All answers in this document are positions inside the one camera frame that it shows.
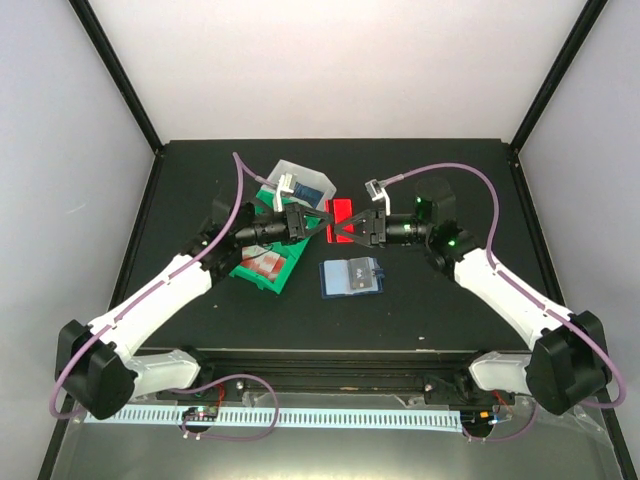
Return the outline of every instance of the red object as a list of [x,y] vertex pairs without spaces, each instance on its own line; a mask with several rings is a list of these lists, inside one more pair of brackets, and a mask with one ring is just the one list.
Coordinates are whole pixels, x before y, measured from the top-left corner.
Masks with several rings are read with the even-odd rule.
[[[334,198],[333,200],[327,200],[325,204],[327,212],[333,214],[334,223],[340,223],[353,215],[353,208],[351,206],[351,199],[349,198]],[[345,227],[345,232],[353,233],[353,225]],[[333,231],[333,226],[327,227],[327,242],[329,243],[353,243],[353,240],[345,237],[344,235],[336,235]]]

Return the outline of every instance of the gray floor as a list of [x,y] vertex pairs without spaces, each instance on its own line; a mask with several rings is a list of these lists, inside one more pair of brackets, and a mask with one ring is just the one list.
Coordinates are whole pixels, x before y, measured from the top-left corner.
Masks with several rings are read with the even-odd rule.
[[[500,425],[519,428],[526,418]],[[279,429],[237,444],[185,440],[174,427],[75,424],[54,479],[621,478],[605,432],[543,415],[524,437],[468,443],[453,433]],[[248,429],[231,433],[247,435]]]

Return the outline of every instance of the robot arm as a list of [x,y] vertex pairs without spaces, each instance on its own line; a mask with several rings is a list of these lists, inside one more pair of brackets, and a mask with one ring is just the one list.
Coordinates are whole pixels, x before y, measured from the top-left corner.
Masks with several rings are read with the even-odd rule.
[[[239,265],[242,247],[297,243],[322,231],[331,221],[331,215],[294,202],[281,205],[281,211],[276,212],[265,204],[259,206],[267,213],[256,214],[253,204],[243,205],[226,237],[180,275],[170,278],[218,235],[218,224],[207,221],[160,274],[118,307],[86,326],[73,320],[63,327],[58,337],[56,379],[92,336],[110,327],[71,370],[64,389],[96,418],[104,419],[133,397],[191,386],[201,371],[195,354],[190,354],[193,352],[174,350],[137,357],[138,348],[184,305]],[[306,217],[320,222],[310,229]]]
[[[445,180],[432,177],[418,184],[412,214],[389,214],[389,197],[377,181],[366,188],[374,201],[385,205],[336,225],[337,234],[369,247],[423,245],[435,270],[482,299],[531,350],[476,358],[469,374],[480,389],[532,395],[546,410],[560,415],[609,383],[611,372],[600,357],[548,312],[570,320],[606,352],[600,320],[590,312],[575,315],[552,302],[495,257],[491,265],[486,250],[458,227],[455,196]],[[350,225],[362,234],[346,231]]]

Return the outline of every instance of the green basket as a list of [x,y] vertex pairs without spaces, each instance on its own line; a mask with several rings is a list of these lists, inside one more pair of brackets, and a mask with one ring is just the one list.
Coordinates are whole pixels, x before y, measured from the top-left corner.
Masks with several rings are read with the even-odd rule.
[[[273,194],[264,190],[260,190],[256,197],[262,200],[267,205],[271,205],[273,203]],[[291,201],[292,200],[288,198],[283,198],[284,203],[289,203]],[[256,208],[256,211],[260,213],[262,210],[260,208]],[[307,228],[313,228],[318,225],[318,223],[320,223],[319,218],[307,218]],[[236,268],[234,268],[229,276],[244,278],[245,280],[249,280],[250,282],[255,283],[260,290],[264,290],[266,288],[267,290],[271,290],[273,292],[276,292],[277,294],[280,294],[280,292],[282,292],[282,289],[284,288],[284,285],[289,279],[289,275],[291,275],[291,272],[293,272],[293,268],[296,266],[296,263],[298,263],[298,260],[302,256],[302,252],[307,247],[307,243],[309,243],[309,240],[310,238],[307,238],[294,245],[282,245],[282,243],[280,242],[272,244],[271,251],[282,255],[286,259],[282,270],[280,270],[280,273],[278,274],[275,282],[270,281],[268,278],[263,277],[262,275],[251,271],[248,268],[243,267],[242,265],[238,265]]]

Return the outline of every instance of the gray wall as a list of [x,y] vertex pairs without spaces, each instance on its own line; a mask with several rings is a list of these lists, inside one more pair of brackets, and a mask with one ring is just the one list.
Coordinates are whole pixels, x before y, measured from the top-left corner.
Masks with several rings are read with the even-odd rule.
[[33,479],[57,332],[104,312],[152,153],[68,2],[0,15],[0,465]]
[[570,307],[591,309],[630,386],[640,466],[640,3],[609,2],[522,154]]

